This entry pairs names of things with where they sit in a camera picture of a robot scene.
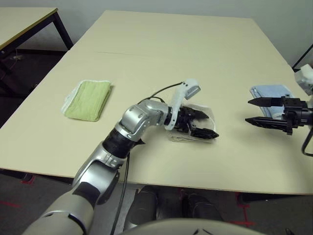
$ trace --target black joint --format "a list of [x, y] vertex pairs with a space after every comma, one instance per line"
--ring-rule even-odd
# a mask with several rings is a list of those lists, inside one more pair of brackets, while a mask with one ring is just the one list
[[73, 195], [85, 198], [92, 205], [92, 208], [94, 208], [98, 197], [100, 196], [100, 191], [91, 184], [82, 182], [73, 192]]
[[136, 145], [135, 141], [124, 137], [116, 129], [113, 129], [102, 142], [102, 146], [112, 155], [118, 158], [127, 158], [130, 150]]
[[172, 114], [173, 114], [173, 109], [172, 109], [172, 107], [168, 107], [168, 113], [167, 113], [166, 119], [165, 119], [165, 121], [164, 121], [164, 125], [170, 124], [170, 121], [171, 121], [171, 119], [172, 119]]

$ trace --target gray floor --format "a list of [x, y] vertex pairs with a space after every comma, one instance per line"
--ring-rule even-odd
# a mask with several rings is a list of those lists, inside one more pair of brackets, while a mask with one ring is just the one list
[[[25, 92], [38, 84], [59, 61], [60, 56], [24, 55], [13, 68], [14, 74], [6, 76], [4, 81], [16, 91]], [[11, 66], [14, 61], [6, 60]], [[0, 126], [21, 104], [21, 100], [0, 98]], [[124, 219], [134, 198], [138, 185], [128, 185], [125, 201], [116, 234], [123, 229]], [[22, 184], [20, 180], [0, 174], [0, 235], [19, 235], [27, 226], [62, 193], [70, 189], [69, 185], [36, 176], [32, 184]], [[181, 188], [161, 187], [159, 193], [158, 219], [181, 216]], [[184, 189], [185, 192], [197, 192], [208, 198], [220, 211], [223, 219], [244, 221], [243, 209], [237, 206], [234, 192]], [[121, 193], [118, 184], [108, 203], [95, 210], [91, 235], [110, 233], [112, 222]], [[269, 235], [284, 235], [290, 228], [296, 235], [313, 234], [313, 196], [299, 196], [279, 200], [254, 202], [247, 209], [248, 220], [254, 222], [252, 229]]]

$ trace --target table top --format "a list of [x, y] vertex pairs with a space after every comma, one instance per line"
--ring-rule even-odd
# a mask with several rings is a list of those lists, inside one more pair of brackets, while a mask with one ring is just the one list
[[[141, 43], [128, 41], [125, 32], [124, 43], [131, 46], [123, 44], [123, 50], [105, 51], [103, 45], [94, 51], [97, 42], [87, 44], [87, 40], [96, 38], [96, 34], [101, 38], [104, 32], [113, 39], [111, 34], [120, 36], [125, 29], [121, 24], [112, 31], [101, 30], [98, 22], [105, 22], [103, 26], [107, 27], [109, 22], [114, 24], [116, 15], [124, 22], [142, 15], [141, 22], [127, 27], [133, 36], [139, 32], [137, 27], [144, 24], [146, 35], [158, 30], [164, 38], [169, 32], [162, 32], [162, 27], [148, 20], [149, 16], [167, 18], [165, 29], [187, 17], [190, 21], [185, 22], [190, 25], [185, 30], [181, 29], [185, 22], [181, 27], [173, 27], [177, 31], [172, 33], [172, 40], [192, 34], [180, 44], [191, 44], [192, 50], [189, 54], [186, 48], [161, 53], [161, 36], [154, 38], [157, 49], [151, 49], [146, 37], [136, 38]], [[300, 151], [308, 128], [295, 129], [292, 136], [287, 136], [244, 120], [262, 115], [258, 107], [247, 104], [253, 85], [284, 84], [295, 96], [308, 99], [295, 82], [291, 68], [253, 20], [110, 11], [93, 27], [2, 127], [1, 168], [73, 177], [128, 107], [165, 86], [195, 78], [201, 92], [189, 101], [212, 108], [220, 136], [211, 144], [177, 143], [167, 139], [164, 128], [151, 127], [142, 138], [146, 144], [131, 152], [130, 182], [262, 193], [313, 193], [313, 158]], [[175, 45], [171, 37], [167, 40], [170, 42], [166, 43]], [[133, 49], [135, 43], [138, 53]], [[113, 85], [98, 122], [69, 119], [60, 111], [66, 95], [84, 79], [110, 80]], [[173, 93], [174, 90], [167, 90], [160, 96], [168, 102]]]
[[0, 7], [0, 49], [57, 10], [55, 7]]

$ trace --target red tape mark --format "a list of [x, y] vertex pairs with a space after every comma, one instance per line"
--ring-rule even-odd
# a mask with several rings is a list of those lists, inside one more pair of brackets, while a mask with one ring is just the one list
[[35, 180], [35, 176], [33, 175], [33, 176], [31, 177], [31, 179], [28, 180], [28, 181], [21, 180], [21, 183], [22, 183], [22, 184], [31, 185], [31, 184], [34, 182], [34, 180]]
[[254, 222], [244, 222], [244, 221], [229, 221], [231, 224], [238, 224], [238, 225], [255, 225]]
[[238, 224], [238, 225], [245, 225], [247, 228], [249, 228], [251, 225], [255, 225], [254, 222], [248, 221], [248, 215], [246, 213], [246, 209], [250, 208], [250, 205], [245, 205], [245, 204], [238, 203], [238, 197], [239, 197], [239, 193], [238, 192], [235, 194], [235, 196], [236, 196], [237, 206], [242, 208], [243, 211], [244, 211], [245, 221], [230, 221], [230, 223]]
[[15, 207], [15, 208], [20, 208], [20, 207], [21, 207], [21, 206], [18, 205], [18, 204], [14, 204], [14, 203], [10, 203], [10, 202], [3, 202], [3, 201], [0, 201], [0, 204], [6, 205], [6, 206], [9, 206], [9, 207]]

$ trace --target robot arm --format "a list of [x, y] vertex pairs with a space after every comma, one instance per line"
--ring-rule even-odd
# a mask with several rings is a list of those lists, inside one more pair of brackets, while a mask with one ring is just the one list
[[199, 90], [196, 80], [188, 79], [177, 89], [173, 108], [150, 99], [130, 107], [78, 170], [72, 190], [59, 197], [24, 235], [87, 234], [95, 206], [109, 199], [118, 181], [119, 169], [130, 150], [143, 143], [144, 131], [155, 125], [175, 125], [183, 98], [189, 99]]
[[[307, 93], [307, 95], [313, 95], [313, 69], [310, 65], [301, 67], [301, 70], [295, 73], [295, 80], [298, 85]], [[284, 113], [282, 120], [272, 119], [270, 117], [251, 117], [246, 118], [246, 121], [252, 125], [268, 128], [278, 129], [292, 135], [292, 129], [298, 128], [298, 126], [307, 125], [310, 127], [310, 132], [306, 137], [301, 151], [304, 155], [313, 157], [312, 153], [305, 151], [308, 143], [313, 136], [313, 98], [310, 101], [302, 101], [299, 98], [288, 98], [282, 96], [281, 98], [272, 97], [260, 97], [250, 100], [248, 103], [260, 106], [283, 106]]]

